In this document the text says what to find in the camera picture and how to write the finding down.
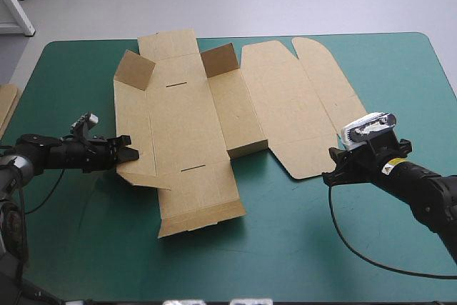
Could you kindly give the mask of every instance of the floor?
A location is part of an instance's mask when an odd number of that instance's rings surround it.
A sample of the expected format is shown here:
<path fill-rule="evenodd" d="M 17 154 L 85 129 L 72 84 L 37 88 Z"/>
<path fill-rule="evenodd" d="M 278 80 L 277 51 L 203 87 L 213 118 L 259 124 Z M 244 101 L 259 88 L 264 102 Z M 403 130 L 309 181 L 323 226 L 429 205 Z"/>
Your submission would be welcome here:
<path fill-rule="evenodd" d="M 51 41 L 132 39 L 191 27 L 200 37 L 419 31 L 430 38 L 457 89 L 457 0 L 26 0 L 21 4 L 36 28 L 35 37 L 0 36 L 0 62 L 8 61 L 0 65 L 0 82 L 11 75 L 11 82 L 21 88 Z"/>

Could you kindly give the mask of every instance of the cardboard box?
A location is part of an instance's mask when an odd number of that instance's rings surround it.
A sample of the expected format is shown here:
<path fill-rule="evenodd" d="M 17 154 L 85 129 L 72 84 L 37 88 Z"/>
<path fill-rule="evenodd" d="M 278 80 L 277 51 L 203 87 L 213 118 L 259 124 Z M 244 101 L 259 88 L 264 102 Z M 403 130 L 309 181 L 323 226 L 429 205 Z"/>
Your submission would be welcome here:
<path fill-rule="evenodd" d="M 21 92 L 13 84 L 0 85 L 0 139 L 9 124 L 21 98 Z"/>
<path fill-rule="evenodd" d="M 207 52 L 202 61 L 192 30 L 141 37 L 139 47 L 141 56 L 127 51 L 114 77 L 117 134 L 130 135 L 140 152 L 118 173 L 158 188 L 159 237 L 243 216 L 229 154 L 268 144 L 233 47 Z M 225 111 L 231 104 L 235 112 Z M 243 124 L 249 131 L 234 134 Z"/>
<path fill-rule="evenodd" d="M 330 171 L 336 127 L 366 114 L 332 55 L 293 40 L 199 53 L 192 30 L 139 38 L 114 76 L 117 134 L 140 159 L 118 166 L 133 185 L 156 187 L 159 237 L 245 214 L 230 159 L 269 147 L 304 179 Z"/>

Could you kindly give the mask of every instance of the cable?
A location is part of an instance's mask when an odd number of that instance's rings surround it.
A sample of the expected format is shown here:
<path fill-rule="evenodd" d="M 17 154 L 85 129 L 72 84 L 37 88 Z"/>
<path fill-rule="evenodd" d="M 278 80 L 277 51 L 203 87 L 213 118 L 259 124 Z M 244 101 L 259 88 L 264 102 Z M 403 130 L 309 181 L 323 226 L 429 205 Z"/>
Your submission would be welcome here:
<path fill-rule="evenodd" d="M 21 202 L 21 262 L 18 264 L 16 271 L 16 282 L 22 285 L 22 274 L 24 272 L 24 264 L 28 259 L 28 244 L 27 244 L 27 227 L 26 227 L 26 214 L 24 202 L 24 190 L 22 189 L 21 179 L 17 179 L 19 184 L 19 199 Z"/>
<path fill-rule="evenodd" d="M 331 220 L 333 222 L 333 225 L 335 226 L 338 236 L 340 236 L 340 239 L 342 240 L 342 242 L 344 243 L 346 248 L 348 248 L 350 251 L 352 251 L 353 254 L 357 255 L 359 258 L 361 258 L 365 262 L 368 262 L 369 264 L 372 264 L 373 266 L 376 266 L 381 269 L 385 269 L 387 271 L 392 271 L 394 273 L 400 273 L 400 274 L 405 274 L 405 275 L 410 275 L 410 276 L 419 276 L 421 278 L 429 278 L 429 279 L 457 280 L 457 275 L 439 275 L 439 274 L 418 273 L 416 271 L 406 271 L 403 269 L 397 269 L 397 268 L 393 268 L 390 266 L 386 266 L 384 264 L 380 264 L 379 262 L 369 259 L 368 257 L 364 256 L 362 253 L 355 250 L 352 247 L 352 245 L 350 245 L 348 243 L 348 241 L 346 240 L 346 238 L 343 236 L 343 233 L 341 232 L 340 227 L 336 221 L 335 213 L 333 211 L 333 202 L 331 199 L 331 189 L 332 189 L 332 187 L 330 186 L 328 188 L 328 205 L 330 206 Z"/>
<path fill-rule="evenodd" d="M 49 200 L 49 198 L 51 198 L 52 194 L 54 193 L 54 191 L 56 190 L 57 186 L 59 185 L 60 180 L 62 180 L 62 176 L 64 176 L 64 173 L 65 173 L 65 169 L 62 169 L 59 178 L 57 179 L 56 183 L 55 183 L 54 186 L 52 187 L 52 190 L 49 192 L 49 194 L 46 196 L 46 198 L 45 198 L 37 207 L 35 207 L 33 210 L 27 211 L 25 214 L 32 214 L 32 213 L 34 213 L 34 212 L 37 211 L 40 207 L 42 207 L 42 206 Z"/>

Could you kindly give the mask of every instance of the green table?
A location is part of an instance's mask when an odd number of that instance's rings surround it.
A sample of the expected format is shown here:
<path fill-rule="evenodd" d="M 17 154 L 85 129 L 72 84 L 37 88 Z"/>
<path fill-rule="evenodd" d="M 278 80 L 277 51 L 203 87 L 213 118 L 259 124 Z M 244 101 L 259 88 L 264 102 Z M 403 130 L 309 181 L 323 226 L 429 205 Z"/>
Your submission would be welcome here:
<path fill-rule="evenodd" d="M 411 159 L 457 171 L 457 103 L 427 37 L 417 33 L 312 36 L 333 53 L 368 111 L 392 111 Z M 201 50 L 291 37 L 199 39 Z M 115 135 L 113 75 L 136 40 L 61 41 L 43 51 L 3 143 L 34 132 L 62 136 L 86 111 L 93 134 Z M 65 299 L 277 301 L 456 300 L 457 281 L 392 274 L 350 253 L 332 227 L 321 178 L 295 181 L 268 151 L 233 161 L 248 215 L 156 238 L 154 189 L 131 187 L 114 171 L 68 171 L 57 192 L 28 216 L 26 277 Z M 49 192 L 58 171 L 26 188 L 26 207 Z M 439 238 L 409 208 L 370 185 L 335 191 L 353 244 L 372 258 L 417 271 L 457 274 Z"/>

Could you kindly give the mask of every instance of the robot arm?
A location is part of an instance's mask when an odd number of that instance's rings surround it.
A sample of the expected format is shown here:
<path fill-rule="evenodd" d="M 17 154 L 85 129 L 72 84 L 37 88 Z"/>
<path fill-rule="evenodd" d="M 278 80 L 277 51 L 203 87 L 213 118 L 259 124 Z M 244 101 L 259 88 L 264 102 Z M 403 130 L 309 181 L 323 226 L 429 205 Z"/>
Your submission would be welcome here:
<path fill-rule="evenodd" d="M 3 287 L 0 287 L 0 299 L 6 299 L 6 304 L 10 304 L 8 297 L 12 299 L 11 304 L 15 304 L 13 301 L 18 292 L 23 298 L 27 296 L 27 287 L 21 280 L 21 270 L 28 257 L 22 187 L 45 169 L 81 169 L 83 173 L 90 173 L 139 158 L 137 150 L 127 147 L 131 144 L 130 136 L 87 139 L 89 130 L 97 122 L 96 116 L 85 114 L 71 126 L 71 134 L 60 139 L 23 135 L 16 146 L 9 147 L 1 155 L 0 282 Z M 12 197 L 16 190 L 20 191 L 20 207 Z M 28 304 L 30 299 L 42 301 L 46 298 L 41 291 L 39 294 L 34 291 L 29 293 L 29 300 L 23 299 L 20 304 Z M 54 304 L 52 298 L 48 297 L 45 301 Z"/>
<path fill-rule="evenodd" d="M 406 160 L 411 142 L 397 140 L 393 114 L 373 113 L 341 130 L 345 150 L 330 148 L 336 168 L 327 186 L 370 182 L 411 207 L 437 233 L 457 263 L 457 176 L 441 176 Z"/>

